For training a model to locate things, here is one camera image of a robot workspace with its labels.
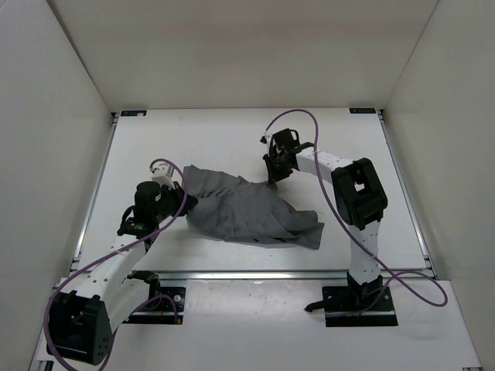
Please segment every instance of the purple cable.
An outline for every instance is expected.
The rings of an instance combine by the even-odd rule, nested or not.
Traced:
[[[335,210],[335,207],[333,206],[332,204],[332,201],[330,200],[330,197],[328,196],[328,193],[326,192],[326,188],[325,188],[325,184],[323,183],[323,178],[322,178],[322,175],[321,175],[321,171],[319,169],[319,163],[318,163],[318,137],[319,137],[319,127],[318,127],[318,121],[316,120],[316,117],[314,114],[312,114],[311,112],[309,112],[308,110],[304,110],[302,108],[295,108],[293,110],[288,110],[288,111],[285,111],[285,112],[282,112],[281,114],[279,114],[276,118],[274,118],[273,120],[271,120],[271,123],[266,127],[266,130],[265,130],[265,133],[268,131],[268,129],[282,116],[285,116],[286,114],[291,114],[293,112],[302,112],[304,114],[308,114],[311,118],[312,118],[312,121],[313,123],[315,124],[315,167],[316,167],[316,177],[318,178],[318,182],[319,182],[319,186],[323,192],[323,196],[325,197],[325,200],[326,200],[326,203],[328,203],[328,206],[330,207],[330,209],[332,210],[332,214],[335,216],[337,222],[339,222],[339,225],[342,227],[342,229],[346,232],[347,236],[349,236],[349,238],[362,250],[364,251],[364,253],[366,255],[368,255],[369,257],[372,257],[373,259],[375,259],[377,261],[377,263],[379,263],[389,274],[390,274],[390,278],[388,279],[388,281],[385,283],[385,285],[382,287],[380,293],[377,295],[377,297],[375,298],[375,300],[373,301],[373,303],[371,305],[369,305],[367,308],[361,310],[361,311],[355,311],[353,313],[347,313],[347,314],[338,314],[338,315],[331,315],[331,317],[343,317],[343,316],[350,316],[350,315],[361,315],[363,312],[371,309],[375,304],[377,304],[378,300],[380,300],[380,298],[383,296],[384,292],[385,292],[385,289],[388,287],[388,285],[393,281],[393,280],[397,280],[399,281],[405,288],[407,288],[412,294],[414,294],[417,298],[423,300],[425,303],[427,304],[430,304],[431,306],[433,307],[445,307],[447,305],[447,303],[449,302],[449,298],[447,297],[447,293],[446,291],[444,290],[444,288],[437,282],[435,281],[434,279],[432,279],[431,277],[429,277],[428,275],[422,273],[422,272],[419,272],[419,271],[400,271],[400,272],[397,272],[397,273],[394,273],[392,271],[392,269],[390,269],[381,259],[379,259],[378,257],[375,257],[358,239],[356,239],[356,237],[353,236],[353,234],[349,231],[349,229],[346,227],[346,224],[344,223],[344,221],[342,220],[342,218],[340,218],[340,215],[339,213]],[[411,286],[409,286],[409,284],[407,284],[404,280],[402,280],[402,278],[400,278],[399,276],[403,275],[403,274],[416,274],[418,276],[422,276],[424,278],[427,278],[428,280],[430,280],[433,284],[435,284],[435,286],[437,288],[439,288],[439,290],[442,292],[443,294],[443,302],[442,303],[435,303],[434,301],[431,301],[427,298],[425,298],[424,296],[422,296],[421,294],[419,294],[414,288],[412,288]]]
[[[86,267],[82,267],[81,269],[75,271],[64,282],[62,282],[59,285],[58,288],[55,289],[55,291],[53,292],[52,296],[50,296],[49,299],[48,299],[48,303],[46,304],[46,308],[45,308],[45,313],[43,315],[43,331],[45,332],[46,345],[48,346],[49,350],[51,351],[51,353],[53,354],[53,356],[55,357],[55,359],[60,363],[60,365],[62,365],[65,369],[67,369],[69,371],[78,371],[78,370],[75,369],[75,368],[73,368],[69,363],[67,363],[67,361],[60,355],[60,353],[58,353],[58,351],[56,350],[55,344],[53,344],[53,340],[52,340],[52,338],[50,336],[50,330],[48,328],[48,321],[49,321],[49,318],[50,318],[50,309],[52,307],[53,301],[55,300],[55,297],[62,291],[63,288],[65,288],[67,286],[67,284],[69,284],[69,282],[71,282],[75,277],[81,275],[82,273],[84,273],[88,269],[94,267],[95,265],[98,265],[100,263],[103,263],[104,261],[110,259],[111,257],[119,254],[120,252],[122,252],[124,250],[128,250],[128,249],[131,249],[131,248],[137,246],[138,244],[140,244],[141,242],[147,240],[148,238],[153,238],[155,236],[158,236],[162,231],[166,230],[170,226],[170,224],[172,224],[177,219],[177,217],[183,211],[184,206],[186,205],[188,189],[187,189],[186,178],[184,177],[183,172],[173,162],[171,162],[169,160],[166,160],[164,158],[157,158],[156,160],[154,160],[150,164],[149,167],[152,168],[152,166],[156,162],[166,162],[167,164],[171,165],[179,173],[180,177],[182,178],[183,185],[184,185],[184,198],[183,198],[182,203],[180,204],[179,210],[177,210],[177,213],[172,217],[172,219],[165,226],[163,226],[162,228],[159,228],[158,230],[156,230],[153,233],[150,233],[148,236],[145,236],[143,238],[140,238],[139,240],[133,241],[130,244],[128,244],[128,245],[126,245],[124,247],[121,247],[120,249],[117,249],[115,251],[112,251],[111,253],[109,253],[109,254],[107,254],[107,255],[99,258],[99,259],[96,259],[93,263],[89,263]],[[176,322],[177,322],[177,318],[178,317],[177,317],[177,308],[176,308],[176,305],[173,302],[173,300],[170,297],[168,297],[167,295],[163,295],[163,294],[157,295],[154,298],[151,298],[151,299],[145,301],[143,304],[139,305],[134,311],[137,311],[137,310],[143,308],[145,305],[149,304],[151,301],[156,300],[158,297],[166,298],[166,299],[168,299],[170,301],[170,303],[172,304],[172,308],[173,308],[174,315],[175,315]],[[117,333],[117,330],[115,330],[114,334],[112,335],[111,347],[113,346],[113,341],[114,341],[114,337],[115,337],[115,334],[116,333]],[[105,357],[105,360],[104,360],[103,364],[98,369],[98,371],[102,371],[105,368],[105,366],[107,365],[108,360],[110,359],[111,347],[110,347],[110,350],[108,351],[107,356]]]

